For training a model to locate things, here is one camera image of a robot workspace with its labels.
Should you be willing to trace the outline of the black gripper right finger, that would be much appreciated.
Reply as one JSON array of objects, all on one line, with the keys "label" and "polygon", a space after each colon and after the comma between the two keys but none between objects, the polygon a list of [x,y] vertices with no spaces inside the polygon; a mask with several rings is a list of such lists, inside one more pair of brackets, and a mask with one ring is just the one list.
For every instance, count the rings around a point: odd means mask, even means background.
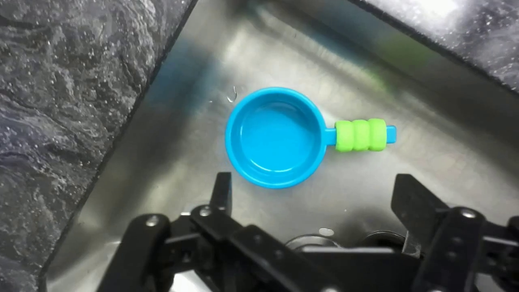
[{"label": "black gripper right finger", "polygon": [[505,225],[448,206],[411,174],[398,174],[391,209],[422,248],[414,292],[474,292],[479,274],[519,292],[519,216]]}]

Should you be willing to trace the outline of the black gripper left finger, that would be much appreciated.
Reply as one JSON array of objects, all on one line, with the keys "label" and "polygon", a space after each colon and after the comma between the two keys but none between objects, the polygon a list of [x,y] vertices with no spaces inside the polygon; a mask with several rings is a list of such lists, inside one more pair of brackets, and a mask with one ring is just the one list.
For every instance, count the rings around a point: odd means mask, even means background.
[{"label": "black gripper left finger", "polygon": [[97,292],[169,292],[185,271],[214,292],[302,292],[302,258],[230,209],[232,175],[219,172],[209,203],[187,216],[136,216]]}]

